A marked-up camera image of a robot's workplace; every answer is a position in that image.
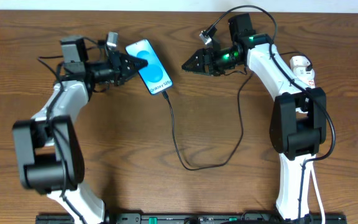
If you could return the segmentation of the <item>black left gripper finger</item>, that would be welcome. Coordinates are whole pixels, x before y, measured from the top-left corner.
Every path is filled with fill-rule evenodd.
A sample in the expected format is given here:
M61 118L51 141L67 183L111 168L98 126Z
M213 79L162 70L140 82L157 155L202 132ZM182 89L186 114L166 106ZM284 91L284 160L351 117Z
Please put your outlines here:
M120 53L121 73L137 73L148 65L148 61L142 58L133 57Z
M116 78L116 86L122 86L124 85L126 82L128 82L129 80L133 79L134 77L138 76L138 72L134 72L130 75L128 74L124 74L124 73L120 73L118 75L118 77Z

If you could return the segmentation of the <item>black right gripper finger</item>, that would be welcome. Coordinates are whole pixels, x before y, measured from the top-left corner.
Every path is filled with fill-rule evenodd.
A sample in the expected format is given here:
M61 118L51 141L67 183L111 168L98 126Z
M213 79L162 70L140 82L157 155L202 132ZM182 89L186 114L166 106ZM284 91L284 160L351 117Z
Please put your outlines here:
M198 49L181 68L186 72L210 72L212 70L212 48Z
M218 77L218 76L221 76L221 72L217 72L217 71L202 72L202 71L184 70L184 72L194 73L194 74L197 74L197 75L206 75L206 76L209 76L209 77Z

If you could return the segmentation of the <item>blue Galaxy smartphone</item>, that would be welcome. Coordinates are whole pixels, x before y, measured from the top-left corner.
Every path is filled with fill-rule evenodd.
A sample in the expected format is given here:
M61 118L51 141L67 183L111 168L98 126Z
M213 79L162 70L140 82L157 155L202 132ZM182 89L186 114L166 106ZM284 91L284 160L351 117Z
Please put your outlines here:
M148 62L146 67L139 70L139 75L151 95L156 95L173 86L172 79L147 39L126 46L126 52Z

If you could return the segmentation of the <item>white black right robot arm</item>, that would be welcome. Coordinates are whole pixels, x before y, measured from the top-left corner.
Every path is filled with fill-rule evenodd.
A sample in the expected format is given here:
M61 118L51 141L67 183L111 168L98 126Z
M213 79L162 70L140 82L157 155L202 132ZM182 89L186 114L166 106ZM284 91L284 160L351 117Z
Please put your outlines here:
M314 84L313 66L304 55L289 64L281 58L275 37L258 34L248 13L228 20L232 46L221 48L212 24L200 34L205 47L181 67L186 72L218 77L238 65L259 77L273 99L269 135L280 158L280 190L275 202L281 222L311 220L308 188L315 182L313 163L326 140L330 120L326 94Z

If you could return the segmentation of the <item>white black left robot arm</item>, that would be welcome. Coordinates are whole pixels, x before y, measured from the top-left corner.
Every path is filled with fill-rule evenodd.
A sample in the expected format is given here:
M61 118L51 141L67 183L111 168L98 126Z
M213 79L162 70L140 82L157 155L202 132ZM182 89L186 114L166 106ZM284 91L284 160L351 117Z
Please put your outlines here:
M40 214L36 223L113 223L105 202L84 182L85 161L74 123L88 104L96 85L120 86L147 61L117 50L118 34L109 32L94 42L100 55L88 58L87 37L71 35L60 41L53 93L44 107L12 127L20 182L25 189L59 203L65 214Z

